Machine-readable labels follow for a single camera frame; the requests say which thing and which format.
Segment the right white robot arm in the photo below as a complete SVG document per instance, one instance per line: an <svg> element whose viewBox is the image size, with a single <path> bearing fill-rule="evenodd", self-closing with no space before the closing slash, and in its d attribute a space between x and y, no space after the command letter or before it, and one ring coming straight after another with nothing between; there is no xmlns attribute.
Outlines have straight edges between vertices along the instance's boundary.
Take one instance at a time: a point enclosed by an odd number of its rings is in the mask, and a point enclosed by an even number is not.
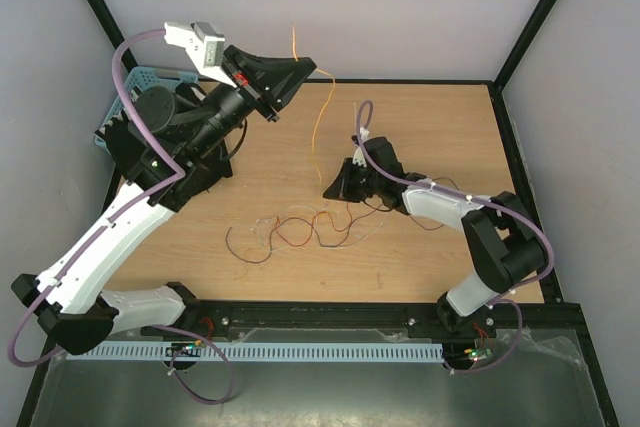
<svg viewBox="0 0 640 427"><path fill-rule="evenodd" d="M403 215L434 220L463 233L473 270L438 300L437 323L447 335L468 329L473 314L549 265L550 246L517 196L469 196L406 172L392 144L375 137L344 159L323 192L328 200L363 203L379 197Z"/></svg>

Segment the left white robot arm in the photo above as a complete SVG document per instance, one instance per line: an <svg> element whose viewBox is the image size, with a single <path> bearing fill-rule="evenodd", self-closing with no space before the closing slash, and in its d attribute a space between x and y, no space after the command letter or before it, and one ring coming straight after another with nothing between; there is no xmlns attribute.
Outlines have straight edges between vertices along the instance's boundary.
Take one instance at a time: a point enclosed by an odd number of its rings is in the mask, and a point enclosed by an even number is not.
<svg viewBox="0 0 640 427"><path fill-rule="evenodd" d="M126 110L107 121L97 135L125 184L70 252L39 275L19 275L11 286L61 349L82 354L113 334L155 325L181 335L196 329L200 302L179 282L129 292L104 286L140 243L192 197L232 176L230 160L237 151L227 148L226 136L246 129L252 112L277 121L315 69L309 57L266 58L229 46L222 70L230 83L210 92L189 82L138 92L136 112L185 172L177 181Z"/></svg>

